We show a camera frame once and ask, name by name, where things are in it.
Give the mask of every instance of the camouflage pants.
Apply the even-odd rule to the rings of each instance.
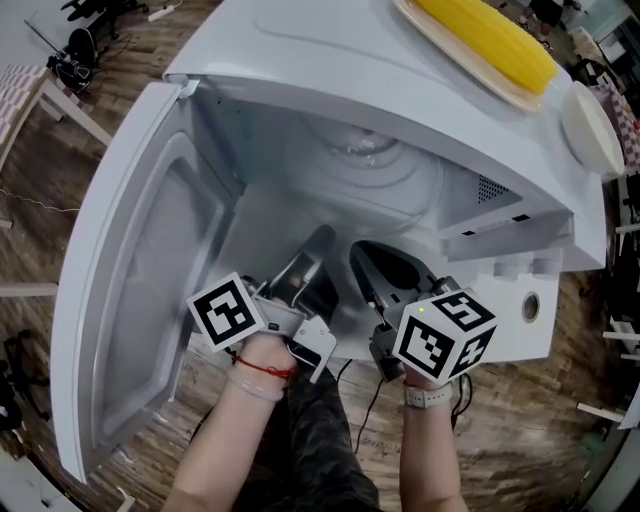
[[[338,385],[306,368],[273,411],[235,511],[377,511],[378,490],[351,449]]]

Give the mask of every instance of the white microwave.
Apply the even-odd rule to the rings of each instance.
[[[497,313],[484,361],[546,357],[559,272],[605,258],[600,178],[560,128],[570,85],[558,68],[522,112],[391,0],[226,0],[142,92],[80,209],[52,334],[65,469],[86,481],[173,396],[187,297],[231,271],[270,277],[323,223],[338,233],[335,355],[370,358],[377,318],[347,255],[373,239]]]

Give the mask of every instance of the white watch band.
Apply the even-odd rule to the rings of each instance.
[[[404,387],[404,403],[414,409],[426,409],[432,405],[438,405],[448,402],[453,396],[453,388],[451,383],[438,388],[434,391],[426,389]]]

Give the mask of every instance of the microwave vent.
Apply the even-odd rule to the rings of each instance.
[[[489,201],[494,197],[498,197],[505,192],[509,192],[509,189],[498,185],[495,181],[492,181],[484,176],[480,176],[478,180],[478,204]]]

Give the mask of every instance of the corn on the cob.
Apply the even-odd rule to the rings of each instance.
[[[525,30],[482,0],[415,0],[516,84],[537,94],[556,75],[553,59]]]

